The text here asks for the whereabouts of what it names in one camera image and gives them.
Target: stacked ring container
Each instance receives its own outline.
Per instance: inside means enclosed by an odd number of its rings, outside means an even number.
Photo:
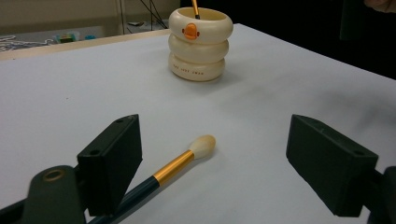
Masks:
[[[213,9],[200,7],[199,13],[200,20],[197,20],[192,7],[183,7],[170,15],[168,65],[179,77],[208,81],[224,71],[233,22],[226,14]]]

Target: dark green brush handle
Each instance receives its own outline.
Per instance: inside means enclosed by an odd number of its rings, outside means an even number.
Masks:
[[[112,217],[96,217],[90,224],[104,224],[111,223],[117,218],[121,217],[132,208],[134,208],[138,203],[142,202],[147,198],[154,190],[160,187],[158,180],[152,175],[141,184],[131,189],[122,199],[117,212]]]
[[[341,40],[360,39],[364,31],[366,6],[363,0],[344,0],[341,17]]]

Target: screw hole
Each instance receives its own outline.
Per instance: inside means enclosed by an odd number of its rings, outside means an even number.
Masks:
[[[356,155],[358,155],[358,156],[363,156],[364,155],[364,153],[362,153],[362,152],[360,152],[360,151],[357,151],[357,150],[355,150],[355,151],[353,151]]]
[[[92,150],[92,151],[90,152],[90,155],[94,156],[94,155],[99,154],[99,152],[100,152],[99,149],[94,149],[94,150]]]
[[[64,170],[51,170],[44,175],[44,181],[51,182],[64,176]]]

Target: cable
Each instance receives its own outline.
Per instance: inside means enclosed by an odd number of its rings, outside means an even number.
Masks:
[[[156,20],[157,20],[157,22],[161,25],[161,27],[163,28],[163,29],[167,29],[168,27],[165,25],[165,23],[163,23],[163,20],[161,19],[161,16],[160,16],[160,14],[158,13],[158,11],[157,11],[157,8],[155,7],[155,5],[154,5],[154,3],[152,2],[152,0],[150,0],[150,6],[151,5],[153,5],[154,6],[154,9],[155,9],[155,11],[157,12],[157,15],[155,15],[153,12],[152,12],[152,10],[146,5],[146,3],[144,3],[143,2],[143,0],[140,0],[140,2],[146,7],[146,9],[150,12],[150,14],[151,14],[151,18],[152,17],[154,17]]]
[[[0,36],[0,51],[14,50],[14,49],[29,49],[34,47],[47,46],[52,39],[46,39],[44,42],[20,41],[14,40],[15,35]]]

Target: makeup brush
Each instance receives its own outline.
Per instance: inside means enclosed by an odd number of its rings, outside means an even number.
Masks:
[[[191,161],[201,159],[211,154],[215,148],[216,139],[214,136],[207,134],[196,138],[190,145],[190,148],[178,157],[170,161],[154,175],[147,178],[141,184],[129,191],[123,197],[116,214],[111,217],[96,217],[90,224],[111,223],[123,214],[127,213],[138,203],[147,198],[154,190],[163,186],[169,179],[180,172]]]
[[[195,19],[200,20],[201,18],[199,16],[197,0],[191,0],[191,1],[192,1],[192,7],[194,8]]]

